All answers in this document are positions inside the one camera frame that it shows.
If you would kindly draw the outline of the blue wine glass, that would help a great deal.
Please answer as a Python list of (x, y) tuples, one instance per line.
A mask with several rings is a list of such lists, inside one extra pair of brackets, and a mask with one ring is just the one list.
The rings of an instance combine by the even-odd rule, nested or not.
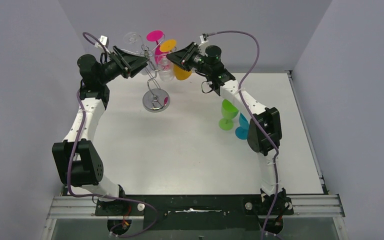
[(240, 113), (238, 123), (239, 126), (235, 129), (235, 135), (240, 140), (246, 140), (248, 137), (248, 131), (250, 126), (249, 121), (242, 113)]

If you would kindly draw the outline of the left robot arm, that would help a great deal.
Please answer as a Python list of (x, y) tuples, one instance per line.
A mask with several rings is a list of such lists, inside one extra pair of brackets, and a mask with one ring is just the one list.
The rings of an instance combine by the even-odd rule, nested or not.
[(99, 62), (91, 54), (78, 58), (81, 81), (76, 93), (77, 114), (67, 135), (53, 144), (51, 152), (59, 178), (71, 196), (95, 198), (98, 211), (121, 216), (129, 210), (129, 200), (124, 189), (105, 176), (104, 163), (93, 140), (109, 103), (107, 84), (119, 76), (134, 77), (147, 67), (148, 58), (117, 47), (108, 56), (107, 62)]

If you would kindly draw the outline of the green wine glass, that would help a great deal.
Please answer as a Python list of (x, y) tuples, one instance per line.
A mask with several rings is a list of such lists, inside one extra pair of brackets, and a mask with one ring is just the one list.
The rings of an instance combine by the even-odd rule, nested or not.
[(221, 103), (222, 118), (218, 122), (218, 126), (224, 130), (229, 131), (234, 127), (233, 119), (238, 115), (239, 110), (227, 99)]

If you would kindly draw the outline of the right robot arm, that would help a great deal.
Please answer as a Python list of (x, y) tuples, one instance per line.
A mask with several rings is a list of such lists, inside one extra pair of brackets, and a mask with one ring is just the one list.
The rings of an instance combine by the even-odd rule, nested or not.
[(192, 42), (181, 50), (168, 53), (166, 57), (184, 71), (195, 69), (205, 77), (213, 92), (232, 104), (240, 113), (248, 115), (250, 121), (246, 140), (254, 152), (268, 157), (270, 151), (274, 151), (272, 159), (267, 160), (263, 167), (266, 179), (261, 188), (261, 200), (263, 212), (268, 216), (276, 215), (289, 206), (288, 201), (281, 197), (285, 192), (280, 186), (277, 161), (282, 139), (280, 112), (252, 97), (244, 88), (244, 81), (249, 73), (241, 80), (236, 80), (222, 63), (221, 53), (221, 48), (216, 45), (207, 46), (202, 53), (198, 44)]

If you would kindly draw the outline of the clear wine glass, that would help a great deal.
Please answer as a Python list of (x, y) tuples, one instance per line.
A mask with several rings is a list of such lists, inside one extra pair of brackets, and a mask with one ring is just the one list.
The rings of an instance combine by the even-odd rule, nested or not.
[(174, 65), (167, 58), (166, 55), (162, 55), (157, 60), (158, 74), (163, 82), (170, 82), (174, 79)]
[(124, 35), (123, 41), (133, 47), (141, 48), (145, 45), (144, 39), (137, 32), (129, 32)]

